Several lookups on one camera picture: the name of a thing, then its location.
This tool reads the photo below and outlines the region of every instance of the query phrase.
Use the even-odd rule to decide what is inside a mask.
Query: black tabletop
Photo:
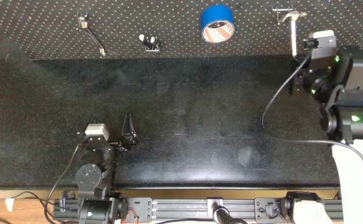
[[[287,55],[32,62],[0,52],[0,187],[50,188],[90,116],[117,140],[126,112],[140,144],[119,154],[118,189],[338,187],[330,147],[280,142],[261,127],[290,72]],[[318,109],[283,91],[267,130],[324,139]],[[91,158],[79,152],[60,188],[75,188]]]

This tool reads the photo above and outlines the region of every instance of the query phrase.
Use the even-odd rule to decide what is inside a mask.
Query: perforated board
[[[217,4],[232,9],[236,33],[225,43],[209,44],[201,38],[200,16]],[[89,13],[106,58],[291,54],[289,23],[278,25],[272,6],[308,13],[297,23],[298,53],[310,32],[326,29],[335,31],[339,45],[363,47],[363,0],[0,0],[0,30],[32,60],[101,58],[78,29],[77,12]],[[145,52],[139,34],[157,36],[161,51]]]

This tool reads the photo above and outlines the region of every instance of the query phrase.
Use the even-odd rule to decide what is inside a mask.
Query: wooden floor
[[[9,223],[47,223],[44,216],[44,208],[37,199],[15,199],[10,212],[5,203],[5,198],[13,197],[22,190],[0,191],[0,218]],[[48,191],[33,191],[40,198],[46,198]],[[310,190],[316,192],[325,199],[333,198],[336,190]],[[152,197],[160,198],[207,198],[217,197],[215,190],[129,190],[122,191],[125,197]],[[219,197],[226,199],[253,199],[256,197],[283,197],[286,190],[219,190]],[[61,191],[56,191],[53,198],[58,198]],[[29,194],[21,195],[20,198],[30,197]]]

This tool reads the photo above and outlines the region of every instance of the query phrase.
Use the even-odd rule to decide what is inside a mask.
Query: blue tape roll
[[[234,17],[227,6],[212,6],[201,16],[201,35],[209,43],[224,42],[234,34]]]

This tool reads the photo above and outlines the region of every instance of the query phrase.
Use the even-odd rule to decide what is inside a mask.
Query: green led light
[[[359,118],[358,116],[356,116],[356,115],[352,115],[351,116],[351,120],[352,121],[359,121],[361,118]]]

